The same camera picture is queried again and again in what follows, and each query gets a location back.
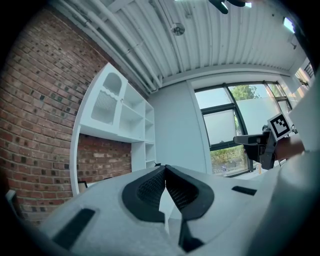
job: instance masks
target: white wall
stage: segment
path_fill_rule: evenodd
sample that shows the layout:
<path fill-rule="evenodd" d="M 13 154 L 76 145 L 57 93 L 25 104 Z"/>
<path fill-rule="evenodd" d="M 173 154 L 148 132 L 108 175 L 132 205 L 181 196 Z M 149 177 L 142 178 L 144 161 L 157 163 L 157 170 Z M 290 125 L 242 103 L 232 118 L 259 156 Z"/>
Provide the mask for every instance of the white wall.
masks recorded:
<path fill-rule="evenodd" d="M 157 162 L 212 174 L 207 134 L 201 132 L 204 122 L 190 85 L 162 88 L 149 103 L 154 108 Z"/>

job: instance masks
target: foliage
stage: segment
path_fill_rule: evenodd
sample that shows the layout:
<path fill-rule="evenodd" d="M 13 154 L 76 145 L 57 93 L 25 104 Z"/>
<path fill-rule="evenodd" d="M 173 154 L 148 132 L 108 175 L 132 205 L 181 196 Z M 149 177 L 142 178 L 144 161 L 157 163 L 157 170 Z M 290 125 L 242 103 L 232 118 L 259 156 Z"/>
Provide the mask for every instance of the foliage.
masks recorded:
<path fill-rule="evenodd" d="M 242 159 L 245 157 L 243 146 L 234 146 L 225 149 L 210 152 L 211 162 L 216 164 L 224 164 L 233 159 Z"/>
<path fill-rule="evenodd" d="M 269 84 L 271 91 L 273 92 L 275 97 L 281 97 L 281 93 L 279 92 L 278 87 L 275 84 Z"/>
<path fill-rule="evenodd" d="M 251 85 L 234 86 L 230 91 L 236 101 L 260 98 L 260 95 L 256 93 L 257 88 Z"/>

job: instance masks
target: corrugated ceiling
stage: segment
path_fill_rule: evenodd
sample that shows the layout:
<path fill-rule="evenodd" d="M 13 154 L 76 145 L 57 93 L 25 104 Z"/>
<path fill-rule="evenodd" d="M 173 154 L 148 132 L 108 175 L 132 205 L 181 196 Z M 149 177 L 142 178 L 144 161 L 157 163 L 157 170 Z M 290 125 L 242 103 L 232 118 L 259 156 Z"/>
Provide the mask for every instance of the corrugated ceiling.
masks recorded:
<path fill-rule="evenodd" d="M 101 10 L 89 0 L 79 2 L 114 31 L 128 52 L 134 52 Z M 284 16 L 263 1 L 254 2 L 252 8 L 226 2 L 227 15 L 220 13 L 208 0 L 101 2 L 125 27 L 154 73 L 163 78 L 228 64 L 252 64 L 289 71 L 297 56 L 301 56 L 297 39 L 283 26 Z M 174 35 L 171 32 L 173 23 L 183 24 L 185 33 Z M 133 56 L 148 74 L 145 63 L 137 55 Z"/>

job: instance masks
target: white shelving unit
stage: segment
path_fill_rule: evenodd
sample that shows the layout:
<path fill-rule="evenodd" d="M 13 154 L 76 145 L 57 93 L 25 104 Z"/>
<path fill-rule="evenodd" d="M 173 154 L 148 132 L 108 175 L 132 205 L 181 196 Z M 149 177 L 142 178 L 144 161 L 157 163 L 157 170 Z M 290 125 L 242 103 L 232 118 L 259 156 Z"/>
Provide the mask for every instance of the white shelving unit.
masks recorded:
<path fill-rule="evenodd" d="M 70 148 L 70 177 L 79 194 L 77 147 L 79 134 L 131 144 L 132 171 L 155 166 L 153 107 L 108 63 L 92 80 L 75 119 Z"/>

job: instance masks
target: black mesh grille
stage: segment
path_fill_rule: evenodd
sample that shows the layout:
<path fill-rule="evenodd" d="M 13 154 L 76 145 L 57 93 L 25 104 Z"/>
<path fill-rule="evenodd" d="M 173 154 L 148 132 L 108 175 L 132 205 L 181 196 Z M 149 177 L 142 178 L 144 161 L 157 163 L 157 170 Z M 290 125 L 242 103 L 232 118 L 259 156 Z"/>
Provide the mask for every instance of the black mesh grille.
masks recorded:
<path fill-rule="evenodd" d="M 179 211 L 198 197 L 199 191 L 196 186 L 171 171 L 166 171 L 165 175 L 166 189 Z"/>
<path fill-rule="evenodd" d="M 137 196 L 151 207 L 159 209 L 160 199 L 165 189 L 165 171 L 142 183 L 137 191 Z"/>

